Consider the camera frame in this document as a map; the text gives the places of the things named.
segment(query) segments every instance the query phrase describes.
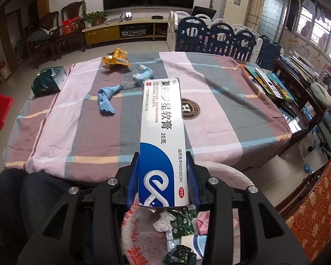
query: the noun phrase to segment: dark trousers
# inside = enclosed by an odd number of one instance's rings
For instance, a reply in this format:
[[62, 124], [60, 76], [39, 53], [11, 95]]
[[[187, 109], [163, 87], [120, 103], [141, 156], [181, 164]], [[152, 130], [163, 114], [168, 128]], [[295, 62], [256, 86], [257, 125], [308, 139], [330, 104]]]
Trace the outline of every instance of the dark trousers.
[[0, 173], [0, 234], [14, 260], [40, 222], [74, 185], [43, 172], [28, 174], [11, 168]]

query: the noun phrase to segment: drawer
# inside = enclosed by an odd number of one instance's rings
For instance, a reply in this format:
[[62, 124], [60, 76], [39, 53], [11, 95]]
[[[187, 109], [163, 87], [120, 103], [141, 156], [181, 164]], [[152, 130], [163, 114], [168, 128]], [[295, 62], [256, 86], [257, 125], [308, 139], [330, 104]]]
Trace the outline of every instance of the drawer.
[[115, 41], [120, 39], [119, 26], [111, 26], [85, 32], [87, 45], [103, 42]]

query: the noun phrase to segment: red patterned fabric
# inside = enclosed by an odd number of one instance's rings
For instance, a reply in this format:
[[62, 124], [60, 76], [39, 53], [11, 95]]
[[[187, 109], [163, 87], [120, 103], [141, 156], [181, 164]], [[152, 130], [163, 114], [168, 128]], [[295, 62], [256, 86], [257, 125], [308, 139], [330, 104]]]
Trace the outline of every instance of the red patterned fabric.
[[318, 183], [286, 223], [312, 262], [331, 237], [331, 160]]

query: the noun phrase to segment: black monitor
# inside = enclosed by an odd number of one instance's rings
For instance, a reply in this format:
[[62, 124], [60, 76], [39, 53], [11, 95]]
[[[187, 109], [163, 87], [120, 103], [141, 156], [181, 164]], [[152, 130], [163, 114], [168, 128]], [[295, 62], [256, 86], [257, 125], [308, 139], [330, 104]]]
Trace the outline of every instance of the black monitor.
[[213, 10], [213, 9], [204, 8], [204, 7], [200, 7], [200, 6], [195, 6], [191, 15], [194, 17], [198, 14], [203, 14], [203, 15], [208, 16], [210, 19], [212, 19], [216, 12], [217, 11]]

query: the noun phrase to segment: white and blue box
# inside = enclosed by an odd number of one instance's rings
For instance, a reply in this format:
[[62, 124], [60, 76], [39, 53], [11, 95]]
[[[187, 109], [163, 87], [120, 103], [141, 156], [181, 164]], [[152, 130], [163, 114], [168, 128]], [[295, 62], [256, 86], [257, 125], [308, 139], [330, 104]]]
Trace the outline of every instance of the white and blue box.
[[147, 207], [189, 204], [184, 121], [177, 78], [145, 81], [140, 136], [139, 204]]

